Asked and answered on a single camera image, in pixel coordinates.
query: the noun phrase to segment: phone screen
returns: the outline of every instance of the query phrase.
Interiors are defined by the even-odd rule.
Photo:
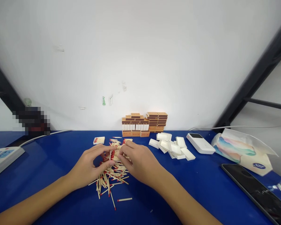
[[[281,225],[281,200],[242,166],[236,164],[223,164],[222,166]]]

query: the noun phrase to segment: blue tabletop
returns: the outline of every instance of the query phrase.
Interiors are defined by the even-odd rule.
[[[4,148],[25,135],[22,131],[0,131],[0,148]]]
[[[186,137],[188,131],[167,131]],[[214,132],[197,131],[208,142]],[[93,146],[95,137],[106,137],[105,144],[113,136],[121,137],[121,131],[70,131],[42,137],[25,145],[26,151],[0,174],[0,212],[19,203],[45,188],[68,173],[84,150]],[[133,137],[137,144],[148,146],[150,137]],[[238,188],[220,168],[222,163],[232,163],[218,155],[199,154],[185,138],[187,148],[196,156],[193,161],[171,159],[161,150],[148,146],[155,157],[172,173],[181,185],[212,215],[223,224],[271,224],[268,218]],[[266,187],[279,183],[281,177],[270,172],[264,177],[251,173]],[[115,200],[130,198],[126,202],[115,202],[103,195],[98,199],[96,186],[90,185],[72,192],[35,224],[180,224],[177,216],[153,189],[134,177],[126,179],[129,185],[115,185]],[[281,192],[274,191],[281,199]]]

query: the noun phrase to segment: right hand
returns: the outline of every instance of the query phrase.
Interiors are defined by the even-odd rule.
[[[123,153],[129,156],[132,163],[123,156]],[[155,188],[158,180],[168,173],[148,147],[132,141],[126,141],[126,144],[121,147],[118,158],[132,176],[152,188]]]

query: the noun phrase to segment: smartphone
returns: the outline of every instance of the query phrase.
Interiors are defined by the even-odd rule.
[[[221,168],[273,222],[281,225],[281,200],[238,164],[222,164]]]

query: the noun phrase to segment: finger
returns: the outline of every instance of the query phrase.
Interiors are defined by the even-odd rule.
[[[123,165],[127,168],[127,170],[129,172],[131,172],[133,170],[132,163],[125,156],[118,155],[118,158],[121,160],[121,162],[123,163]]]
[[[132,152],[133,149],[127,146],[126,144],[122,145],[122,147],[120,148],[120,155],[123,155],[123,153],[125,153],[130,157],[132,155]]]
[[[115,147],[112,146],[105,146],[101,145],[101,147],[95,149],[94,151],[91,151],[89,154],[92,154],[94,158],[96,158],[98,155],[102,154],[103,152],[109,152],[115,150]]]
[[[91,151],[94,151],[95,149],[98,149],[98,148],[102,147],[102,145],[103,145],[102,143],[97,144],[97,145],[91,147],[90,149],[85,150],[84,152],[85,152],[85,154],[86,154],[86,153],[90,153]]]
[[[96,168],[96,170],[98,171],[98,174],[103,173],[105,170],[107,170],[109,167],[115,165],[115,161],[111,160],[111,161],[107,161],[102,163],[99,167]]]
[[[138,144],[135,144],[132,141],[126,141],[125,145],[129,146],[130,148],[136,148]]]

